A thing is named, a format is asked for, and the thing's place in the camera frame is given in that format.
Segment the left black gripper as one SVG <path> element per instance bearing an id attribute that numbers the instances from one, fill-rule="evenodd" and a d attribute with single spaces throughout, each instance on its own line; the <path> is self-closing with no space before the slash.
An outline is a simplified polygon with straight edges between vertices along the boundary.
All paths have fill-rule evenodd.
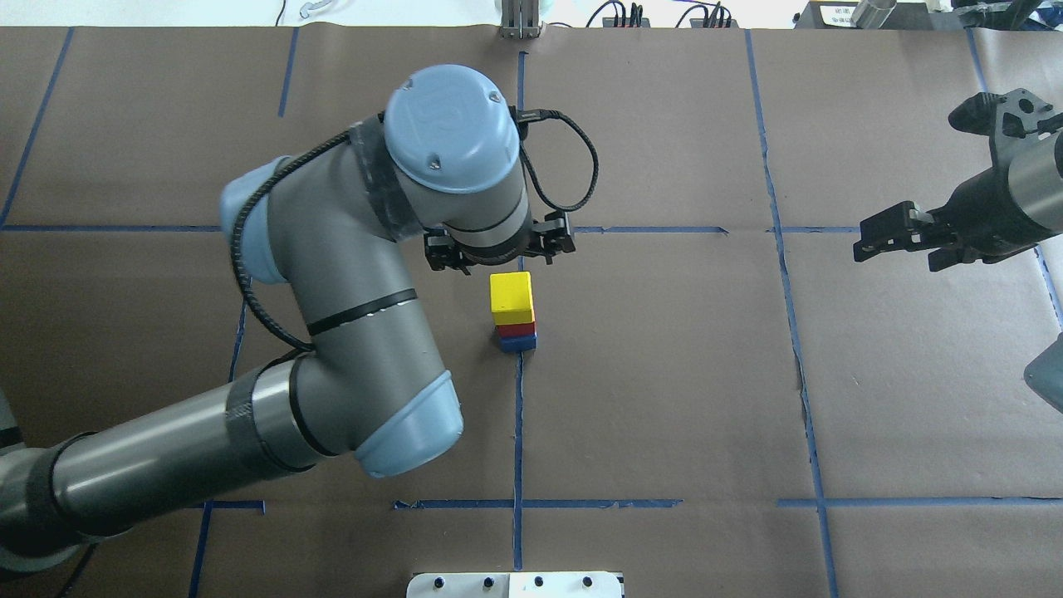
<path id="1" fill-rule="evenodd" d="M 556 255 L 574 251 L 574 233 L 563 211 L 547 213 L 543 221 L 529 218 L 511 238 L 491 247 L 461 243 L 448 228 L 423 230 L 423 254 L 433 272 L 455 270 L 470 276 L 472 267 L 507 264 L 520 257 L 541 257 L 551 264 Z"/>

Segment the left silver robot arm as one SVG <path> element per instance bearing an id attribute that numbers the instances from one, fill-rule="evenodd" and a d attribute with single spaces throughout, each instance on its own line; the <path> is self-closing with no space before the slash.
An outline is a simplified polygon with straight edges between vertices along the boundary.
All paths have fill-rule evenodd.
<path id="1" fill-rule="evenodd" d="M 29 448 L 2 413 L 2 579 L 220 493 L 352 452 L 375 478 L 410 472 L 463 432 L 401 243 L 433 270 L 466 272 L 574 251 L 568 215 L 529 209 L 541 185 L 530 124 L 473 68 L 409 76 L 379 114 L 227 184 L 219 201 L 247 309 L 290 348 L 235 381 L 107 430 Z"/>

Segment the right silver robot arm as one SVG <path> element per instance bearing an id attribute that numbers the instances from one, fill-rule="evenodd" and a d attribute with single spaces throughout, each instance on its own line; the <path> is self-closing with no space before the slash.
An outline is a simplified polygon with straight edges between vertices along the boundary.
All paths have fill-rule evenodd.
<path id="1" fill-rule="evenodd" d="M 947 122 L 988 140 L 988 168 L 961 182 L 941 207 L 902 200 L 863 219 L 854 262 L 925 252 L 930 272 L 941 272 L 998 264 L 1061 238 L 1061 110 L 1026 88 L 979 91 L 954 107 Z"/>

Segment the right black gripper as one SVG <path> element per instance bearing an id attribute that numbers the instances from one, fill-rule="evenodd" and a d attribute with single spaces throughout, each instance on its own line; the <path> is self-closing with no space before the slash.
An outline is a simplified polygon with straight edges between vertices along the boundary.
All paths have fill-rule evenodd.
<path id="1" fill-rule="evenodd" d="M 1029 90 L 976 92 L 954 107 L 952 129 L 988 137 L 991 165 L 930 213 L 901 201 L 859 223 L 855 262 L 885 252 L 928 254 L 930 272 L 995 264 L 1061 235 L 1061 114 Z M 938 226 L 947 232 L 940 246 Z"/>

